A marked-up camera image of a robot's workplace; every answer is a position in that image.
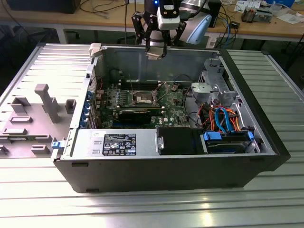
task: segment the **electronic device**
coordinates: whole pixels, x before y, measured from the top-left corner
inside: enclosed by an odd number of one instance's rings
[[[202,2],[199,0],[184,0],[180,4],[180,7],[191,10],[198,10],[201,4]],[[205,7],[201,9],[201,12],[209,14],[211,16],[211,21],[209,24],[210,28],[215,27],[221,5],[222,2],[220,0],[208,0]]]
[[[253,21],[257,22],[270,22],[272,19],[272,12],[267,9],[255,9],[246,7],[242,14],[242,21],[251,23]]]
[[[207,0],[145,0],[144,12],[135,12],[132,15],[135,43],[146,46],[150,59],[165,57],[167,46],[175,46],[179,40],[191,44],[200,43],[210,22],[215,20],[215,9],[218,8],[215,1],[217,0],[212,0],[210,4],[212,13],[210,9],[208,13],[204,13],[202,10],[207,6]]]
[[[259,8],[256,11],[253,21],[270,23],[271,19],[272,19],[272,12],[270,10]]]
[[[229,26],[233,29],[238,29],[239,28],[240,23],[232,21],[230,22]]]
[[[11,10],[74,13],[81,0],[7,0]]]
[[[43,106],[15,97],[6,156],[52,153],[77,192],[243,187],[290,157],[226,50],[170,48],[157,61],[141,46],[89,53],[76,100],[57,102],[47,84],[34,86]]]

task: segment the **blue cable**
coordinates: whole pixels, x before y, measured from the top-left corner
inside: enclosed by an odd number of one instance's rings
[[[224,108],[218,108],[216,109],[215,111],[215,123],[217,124],[218,128],[223,132],[223,133],[226,133],[225,129],[220,125],[219,123],[219,111],[222,110],[224,112],[224,116],[225,116],[225,121],[226,121],[226,126],[227,126],[227,129],[228,131],[232,132],[233,131],[233,128],[230,124],[230,121],[229,121],[229,114],[227,113],[227,111],[224,109]]]
[[[228,21],[225,19],[225,18],[219,18],[219,19],[222,19],[226,25],[227,25],[227,28],[228,28],[228,36],[227,36],[227,39],[226,39],[226,42],[225,42],[225,45],[224,45],[224,49],[226,48],[227,44],[228,44],[228,41],[229,41],[229,36],[230,36],[230,26],[228,24]]]

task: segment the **white sticker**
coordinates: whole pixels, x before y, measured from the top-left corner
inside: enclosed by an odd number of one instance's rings
[[[11,141],[19,141],[19,140],[25,141],[26,138],[10,138],[9,140],[11,140]]]
[[[92,131],[91,137],[104,137],[105,133],[105,131]]]
[[[173,10],[174,9],[174,6],[173,5],[166,5],[166,6],[163,6],[165,8],[165,10]]]

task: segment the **blue clip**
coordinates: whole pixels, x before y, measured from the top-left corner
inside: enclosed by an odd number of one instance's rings
[[[87,118],[86,114],[82,113],[80,119],[85,120]]]
[[[80,121],[79,126],[80,127],[86,127],[86,122],[85,121]]]
[[[252,132],[248,132],[248,137],[251,141],[253,141],[255,139],[255,137],[253,136]]]
[[[60,148],[64,148],[65,145],[66,145],[66,141],[57,141],[57,142],[53,142],[51,146],[53,149],[60,149]]]
[[[86,109],[85,107],[82,109],[82,112],[84,112],[84,113],[89,113],[89,110],[88,109]]]
[[[204,133],[204,140],[222,140],[222,136],[219,132],[205,132]]]
[[[85,105],[84,105],[86,108],[89,108],[90,107],[90,103],[88,102],[85,102]]]

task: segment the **table leg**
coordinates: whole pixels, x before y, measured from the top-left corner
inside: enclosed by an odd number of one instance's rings
[[[218,37],[219,37],[219,33],[215,33],[215,34],[210,33],[208,41],[207,41],[206,48],[214,48]]]
[[[65,30],[61,27],[58,27],[58,28],[56,28],[56,31],[57,31],[57,35],[59,38],[59,42],[61,44],[67,44],[68,40],[67,40],[67,35],[65,33]]]

